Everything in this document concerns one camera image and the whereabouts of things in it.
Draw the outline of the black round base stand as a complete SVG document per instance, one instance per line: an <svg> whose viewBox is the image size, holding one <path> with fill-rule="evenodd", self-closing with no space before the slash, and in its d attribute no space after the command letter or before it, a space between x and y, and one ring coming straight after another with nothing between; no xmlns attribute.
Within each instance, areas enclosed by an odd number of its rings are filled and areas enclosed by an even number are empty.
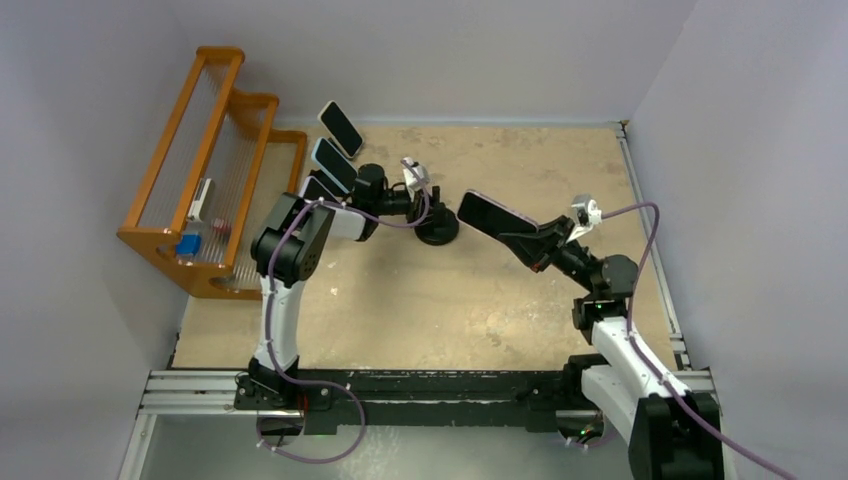
<svg viewBox="0 0 848 480"><path fill-rule="evenodd" d="M443 246L459 234L459 221L455 213L445 206L432 208L425 220L414 228L416 237L426 245Z"/></svg>

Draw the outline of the white smartphone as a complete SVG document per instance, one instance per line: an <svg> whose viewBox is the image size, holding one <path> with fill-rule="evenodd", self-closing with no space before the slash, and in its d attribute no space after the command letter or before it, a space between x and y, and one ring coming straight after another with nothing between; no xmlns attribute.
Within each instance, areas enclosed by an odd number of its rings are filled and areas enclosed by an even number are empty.
<svg viewBox="0 0 848 480"><path fill-rule="evenodd" d="M356 157L364 146L364 137L336 101L328 101L317 120L348 159Z"/></svg>
<svg viewBox="0 0 848 480"><path fill-rule="evenodd" d="M340 195L334 193L314 176L308 176L305 179L300 190L300 196L308 201L318 201L323 199L325 202L334 203L338 203L341 199Z"/></svg>

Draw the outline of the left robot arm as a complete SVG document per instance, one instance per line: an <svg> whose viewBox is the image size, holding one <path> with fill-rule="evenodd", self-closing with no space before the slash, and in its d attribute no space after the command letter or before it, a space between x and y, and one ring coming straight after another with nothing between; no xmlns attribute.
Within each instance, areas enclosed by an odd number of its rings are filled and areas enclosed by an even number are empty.
<svg viewBox="0 0 848 480"><path fill-rule="evenodd" d="M329 238L368 240L389 217L403 215L403 227L424 224L435 206L427 169L406 157L401 161L400 190L386 184L381 166L362 166L346 201L333 195L305 199L284 193L252 242L250 254L260 276L263 298L262 334L247 368L246 393L259 391L272 408L284 409L297 399L299 351L297 327L306 281L317 270Z"/></svg>

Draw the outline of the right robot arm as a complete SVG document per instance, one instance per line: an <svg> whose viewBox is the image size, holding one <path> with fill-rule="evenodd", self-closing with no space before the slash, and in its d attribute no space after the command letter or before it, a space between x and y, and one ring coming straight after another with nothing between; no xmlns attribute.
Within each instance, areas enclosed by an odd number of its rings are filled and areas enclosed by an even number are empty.
<svg viewBox="0 0 848 480"><path fill-rule="evenodd" d="M496 236L533 272L553 266L587 291L574 301L572 319L598 356L570 359L574 372L561 381L564 399L601 410L626 441L636 479L724 478L721 443L708 432L720 425L716 400L666 368L632 320L628 303L638 283L637 263L621 254L595 257L572 239L575 228L560 217Z"/></svg>

